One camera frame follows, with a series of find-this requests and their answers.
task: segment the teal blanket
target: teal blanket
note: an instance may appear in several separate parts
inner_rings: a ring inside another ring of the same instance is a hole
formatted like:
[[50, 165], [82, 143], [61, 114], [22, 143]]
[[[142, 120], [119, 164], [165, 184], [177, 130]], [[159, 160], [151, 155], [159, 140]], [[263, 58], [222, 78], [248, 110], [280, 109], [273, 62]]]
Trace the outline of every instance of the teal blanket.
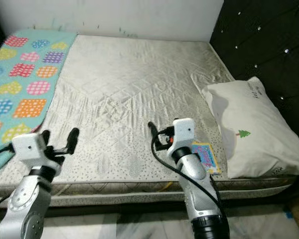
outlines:
[[[22, 30], [0, 48], [0, 149], [44, 120], [76, 33]], [[0, 169], [11, 154], [0, 154]]]

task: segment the mattress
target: mattress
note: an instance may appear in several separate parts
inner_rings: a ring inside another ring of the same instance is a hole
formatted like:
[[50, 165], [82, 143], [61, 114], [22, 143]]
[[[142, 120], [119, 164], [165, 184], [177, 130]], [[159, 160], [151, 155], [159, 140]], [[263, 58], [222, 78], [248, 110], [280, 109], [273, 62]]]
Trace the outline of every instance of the mattress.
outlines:
[[[223, 199], [265, 197], [290, 186], [293, 176], [228, 179], [221, 135], [201, 90], [233, 80], [208, 43], [78, 35], [40, 129], [51, 131], [56, 148], [80, 129], [75, 153], [53, 181], [51, 205], [182, 201], [178, 176], [151, 154], [147, 127], [152, 121], [162, 129], [174, 118], [193, 118], [195, 140], [211, 143]], [[27, 173], [13, 158], [0, 171], [0, 196]]]

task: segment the white mattress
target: white mattress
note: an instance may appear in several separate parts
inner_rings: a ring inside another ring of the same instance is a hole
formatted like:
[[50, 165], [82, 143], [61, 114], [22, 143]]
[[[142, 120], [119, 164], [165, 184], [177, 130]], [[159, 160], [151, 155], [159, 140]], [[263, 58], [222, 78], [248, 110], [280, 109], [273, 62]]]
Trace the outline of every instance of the white mattress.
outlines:
[[[200, 91], [232, 80], [208, 43], [77, 36], [41, 128], [51, 130], [56, 148], [73, 127], [80, 129], [75, 154], [54, 179], [52, 205], [182, 200], [178, 176], [151, 154], [147, 127], [153, 121], [164, 128], [174, 118], [193, 118], [196, 140], [212, 144], [222, 171], [214, 178], [224, 198], [269, 196], [289, 186], [293, 177], [258, 180], [260, 186], [227, 178], [221, 136]], [[12, 159], [0, 171], [0, 196], [27, 173]], [[174, 187], [165, 189], [169, 181]], [[231, 190], [222, 185], [227, 182], [247, 187]], [[144, 191], [144, 185], [154, 189]]]

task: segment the pillow case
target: pillow case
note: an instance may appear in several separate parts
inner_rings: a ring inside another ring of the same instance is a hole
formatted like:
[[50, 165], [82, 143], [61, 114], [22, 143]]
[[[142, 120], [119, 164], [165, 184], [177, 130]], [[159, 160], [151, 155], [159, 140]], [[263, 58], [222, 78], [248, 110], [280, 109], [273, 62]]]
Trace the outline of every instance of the pillow case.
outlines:
[[257, 77], [202, 93], [222, 135], [229, 178], [299, 175], [299, 138]]

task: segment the headboard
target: headboard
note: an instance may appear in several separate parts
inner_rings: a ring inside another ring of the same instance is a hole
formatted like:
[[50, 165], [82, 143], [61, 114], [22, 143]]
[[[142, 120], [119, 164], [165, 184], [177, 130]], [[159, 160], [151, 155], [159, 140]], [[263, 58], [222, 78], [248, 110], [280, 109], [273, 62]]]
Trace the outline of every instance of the headboard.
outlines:
[[299, 0], [224, 0], [210, 43], [236, 80], [263, 82], [299, 136]]

